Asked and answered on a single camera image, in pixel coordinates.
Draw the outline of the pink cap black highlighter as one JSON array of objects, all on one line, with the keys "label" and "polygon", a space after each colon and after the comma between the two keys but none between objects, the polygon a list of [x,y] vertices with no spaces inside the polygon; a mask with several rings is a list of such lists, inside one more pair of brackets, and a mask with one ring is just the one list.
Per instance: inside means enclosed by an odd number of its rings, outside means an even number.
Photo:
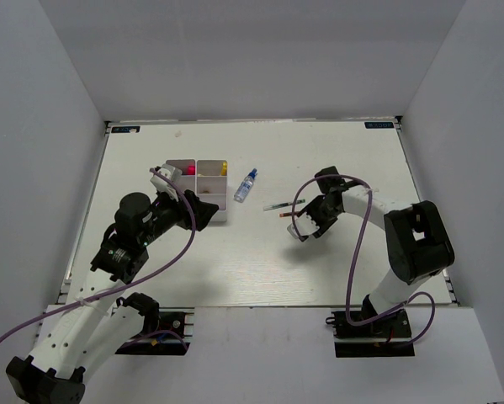
[{"label": "pink cap black highlighter", "polygon": [[185,170],[186,175],[193,176],[196,174],[196,167],[194,165],[189,165]]}]

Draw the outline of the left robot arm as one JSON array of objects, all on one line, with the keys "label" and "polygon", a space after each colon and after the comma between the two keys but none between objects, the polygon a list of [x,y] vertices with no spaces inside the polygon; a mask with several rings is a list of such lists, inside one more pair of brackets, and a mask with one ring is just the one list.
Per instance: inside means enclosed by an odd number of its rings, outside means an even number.
[{"label": "left robot arm", "polygon": [[26,358],[9,362],[6,374],[20,399],[78,403],[88,381],[123,344],[158,330],[158,303],[138,292],[122,299],[121,287],[132,283],[158,237],[173,226],[201,231],[219,209],[190,190],[184,196],[178,200],[160,192],[154,200],[143,193],[122,198],[77,295],[77,308],[65,311]]}]

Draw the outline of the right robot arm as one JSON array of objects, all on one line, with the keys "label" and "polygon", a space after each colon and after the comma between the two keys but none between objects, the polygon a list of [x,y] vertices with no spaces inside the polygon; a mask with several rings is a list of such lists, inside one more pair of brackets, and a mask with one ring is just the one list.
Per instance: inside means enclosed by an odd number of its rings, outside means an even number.
[{"label": "right robot arm", "polygon": [[454,263],[454,249],[438,207],[429,200],[408,203],[376,196],[364,180],[342,175],[335,167],[322,169],[312,181],[318,185],[319,195],[300,211],[292,211],[287,230],[304,242],[322,237],[342,214],[361,218],[348,272],[347,298],[352,296],[351,284],[367,226],[377,226],[385,234],[389,269],[363,299],[361,317],[347,319],[352,327],[382,335],[391,328],[393,315],[422,296],[420,287]]}]

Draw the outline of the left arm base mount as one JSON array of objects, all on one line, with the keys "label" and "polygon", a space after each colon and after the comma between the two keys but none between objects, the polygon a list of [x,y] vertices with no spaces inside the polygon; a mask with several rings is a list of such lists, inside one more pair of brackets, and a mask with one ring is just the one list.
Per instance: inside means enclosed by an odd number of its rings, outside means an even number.
[{"label": "left arm base mount", "polygon": [[162,308],[151,334],[136,335],[117,349],[118,355],[184,356],[194,333],[193,308]]}]

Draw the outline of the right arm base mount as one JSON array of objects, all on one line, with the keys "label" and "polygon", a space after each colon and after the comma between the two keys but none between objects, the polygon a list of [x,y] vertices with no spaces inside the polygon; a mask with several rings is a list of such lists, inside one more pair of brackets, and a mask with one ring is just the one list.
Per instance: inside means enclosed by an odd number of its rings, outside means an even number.
[{"label": "right arm base mount", "polygon": [[361,327],[350,325],[345,311],[333,311],[325,324],[332,328],[338,359],[415,356],[411,326],[404,310]]}]

